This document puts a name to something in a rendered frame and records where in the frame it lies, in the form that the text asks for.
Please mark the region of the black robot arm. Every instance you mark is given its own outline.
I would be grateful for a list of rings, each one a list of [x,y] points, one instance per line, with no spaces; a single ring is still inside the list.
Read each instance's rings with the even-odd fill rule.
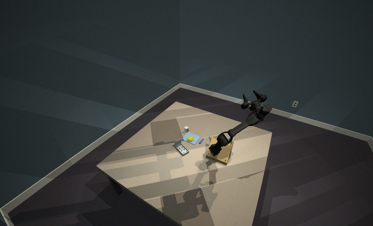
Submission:
[[[217,143],[215,144],[212,144],[210,147],[209,147],[209,150],[211,152],[211,154],[213,156],[216,156],[217,154],[220,153],[220,151],[222,150],[221,147],[223,146],[227,146],[229,143],[231,143],[232,141],[232,138],[240,131],[242,131],[244,128],[248,127],[248,126],[252,126],[252,125],[256,125],[257,123],[259,123],[260,121],[263,121],[264,118],[266,117],[266,115],[272,110],[272,106],[270,104],[264,104],[259,110],[254,110],[251,107],[249,107],[250,110],[252,111],[249,116],[247,117],[247,119],[241,123],[240,125],[236,126],[235,128],[227,131],[227,132],[223,132],[221,133],[218,137],[217,137]],[[256,114],[257,115],[256,115]],[[229,136],[230,136],[230,140],[227,139],[227,137],[224,135],[224,133],[228,133]]]

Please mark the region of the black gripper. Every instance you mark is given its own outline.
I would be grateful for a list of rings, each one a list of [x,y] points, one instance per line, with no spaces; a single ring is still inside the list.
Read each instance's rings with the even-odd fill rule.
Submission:
[[[262,107],[260,103],[266,101],[267,95],[260,94],[260,93],[256,92],[255,90],[253,90],[253,92],[255,93],[255,95],[257,97],[257,100],[248,103],[248,99],[243,94],[244,103],[241,106],[242,109],[248,108],[248,106],[251,105],[254,110],[256,110],[256,109],[259,110]]]

